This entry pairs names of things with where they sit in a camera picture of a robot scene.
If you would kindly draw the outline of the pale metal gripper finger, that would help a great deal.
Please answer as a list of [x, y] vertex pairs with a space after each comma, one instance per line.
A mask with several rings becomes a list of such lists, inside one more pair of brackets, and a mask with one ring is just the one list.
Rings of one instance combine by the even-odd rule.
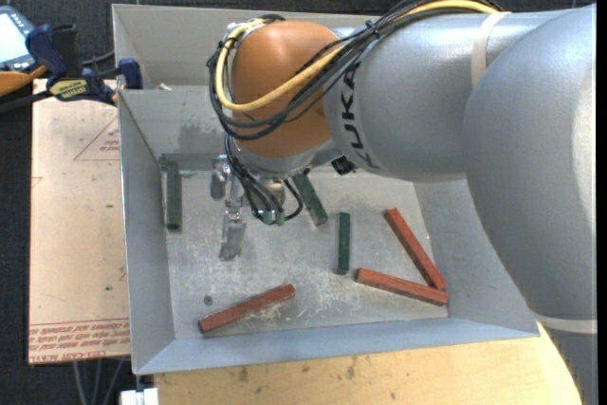
[[219, 253], [222, 261], [231, 261], [242, 254], [246, 227], [240, 212], [226, 212]]
[[214, 170], [211, 179], [211, 197], [214, 201], [222, 200], [226, 195], [227, 175], [223, 171]]

